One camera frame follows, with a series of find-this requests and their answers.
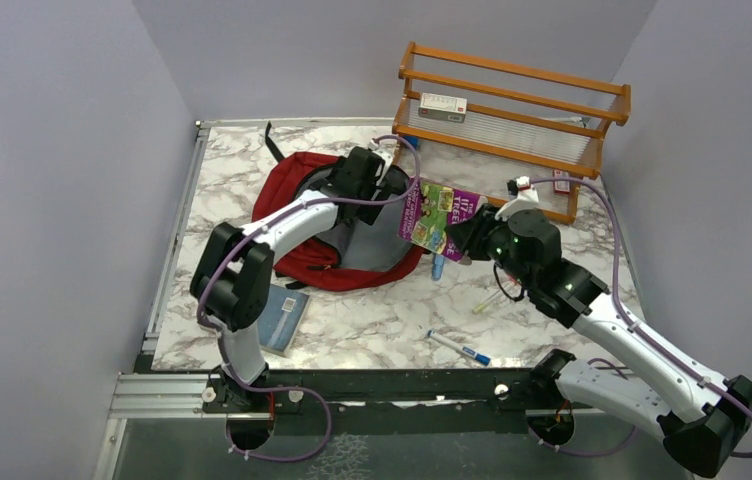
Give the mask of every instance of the wooden rack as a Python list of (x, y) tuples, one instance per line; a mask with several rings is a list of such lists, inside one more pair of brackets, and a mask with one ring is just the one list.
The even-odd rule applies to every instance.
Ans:
[[(528, 77), (550, 84), (586, 89), (612, 99), (609, 102), (609, 108), (602, 109), (423, 72), (414, 68), (416, 56)], [(424, 47), (414, 42), (409, 43), (403, 56), (399, 78), (405, 81), (405, 87), (400, 107), (394, 118), (394, 133), (546, 167), (551, 170), (551, 173), (552, 170), (562, 170), (579, 178), (597, 178), (602, 166), (603, 139), (606, 132), (612, 123), (624, 125), (629, 119), (631, 96), (629, 85), (613, 85), (498, 60)], [(568, 115), (575, 114), (585, 118), (586, 124), (593, 125), (593, 127), (577, 126), (470, 102), (467, 104), (466, 119), (461, 124), (421, 118), (417, 115), (421, 92), (414, 90), (415, 81), (450, 87), (458, 91), (456, 96), (463, 96), (461, 92), (475, 92), (513, 100), (518, 102), (518, 105), (528, 104), (567, 112)], [(571, 188), (566, 212), (548, 212), (549, 216), (563, 223), (572, 223), (576, 218), (578, 192), (578, 188)], [(502, 198), (491, 200), (494, 203), (504, 201)]]

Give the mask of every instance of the white marble surface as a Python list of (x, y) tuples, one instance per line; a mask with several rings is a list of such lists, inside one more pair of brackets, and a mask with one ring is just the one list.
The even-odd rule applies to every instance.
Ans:
[[(273, 137), (285, 154), (298, 150), (344, 154), (383, 133), (389, 133), (389, 127), (282, 127), (274, 129)], [(195, 322), (196, 300), (188, 285), (214, 225), (249, 222), (253, 202), (274, 165), (262, 134), (263, 129), (256, 127), (211, 132), (155, 351), (156, 370), (210, 369), (220, 362), (213, 335)], [(421, 154), (424, 176), (499, 196), (506, 195), (508, 178), (550, 173), (432, 143), (421, 145)], [(561, 231), (565, 256), (610, 282), (610, 228), (602, 207), (589, 193), (581, 193), (574, 225)], [(482, 314), (471, 313), (496, 291), (490, 263), (448, 263), (442, 280), (433, 282), (431, 262), (424, 256), (411, 275), (375, 289), (348, 293), (306, 289), (312, 298), (299, 333), (286, 357), (265, 354), (271, 368), (478, 366), (427, 341), (424, 334), (430, 328), (490, 356), (496, 366), (531, 365), (552, 348), (586, 359), (606, 355), (527, 301), (514, 304), (501, 298)], [(621, 296), (641, 315), (625, 262), (622, 267)]]

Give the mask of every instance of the book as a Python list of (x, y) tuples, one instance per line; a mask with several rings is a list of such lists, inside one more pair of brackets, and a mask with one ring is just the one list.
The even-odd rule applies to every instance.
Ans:
[(447, 225), (470, 219), (487, 202), (488, 199), (478, 193), (421, 179), (405, 199), (398, 235), (458, 262), (464, 255), (445, 229)]
[(309, 295), (270, 285), (267, 305), (258, 317), (258, 342), (263, 350), (285, 356), (294, 341)]

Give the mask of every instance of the robotic arm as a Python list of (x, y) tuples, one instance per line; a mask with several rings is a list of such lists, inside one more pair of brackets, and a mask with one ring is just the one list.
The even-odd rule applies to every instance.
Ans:
[[(356, 205), (373, 205), (377, 164), (378, 155), (356, 147), (317, 190), (258, 222), (239, 228), (223, 223), (212, 232), (190, 291), (200, 299), (201, 313), (216, 317), (211, 322), (221, 336), (224, 366), (239, 382), (251, 385), (267, 369), (255, 321), (273, 265), (308, 238), (373, 208)], [(749, 429), (752, 382), (701, 365), (628, 310), (629, 318), (622, 318), (608, 287), (562, 258), (560, 232), (537, 209), (537, 191), (528, 178), (519, 183), (515, 200), (500, 209), (483, 206), (470, 220), (449, 226), (448, 235), (471, 260), (493, 261), (518, 279), (539, 311), (604, 347), (645, 382), (626, 381), (554, 350), (532, 369), (536, 393), (617, 416), (662, 441), (685, 468), (714, 477)], [(375, 218), (372, 211), (367, 216)], [(229, 268), (232, 262), (242, 263), (240, 272)]]

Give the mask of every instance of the black cable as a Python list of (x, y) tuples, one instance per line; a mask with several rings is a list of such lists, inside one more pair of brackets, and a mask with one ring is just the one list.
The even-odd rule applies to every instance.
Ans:
[(503, 292), (503, 295), (505, 295), (506, 298), (508, 298), (512, 302), (519, 302), (519, 301), (523, 300), (523, 298), (526, 296), (525, 295), (526, 294), (526, 289), (523, 288), (523, 285), (520, 286), (520, 295), (518, 295), (516, 297), (512, 296), (512, 295), (509, 295), (509, 293), (506, 291), (506, 289), (503, 288), (503, 283), (500, 282), (500, 274), (497, 273), (497, 264), (496, 263), (494, 264), (494, 279), (497, 280), (497, 286), (500, 287), (500, 291)]

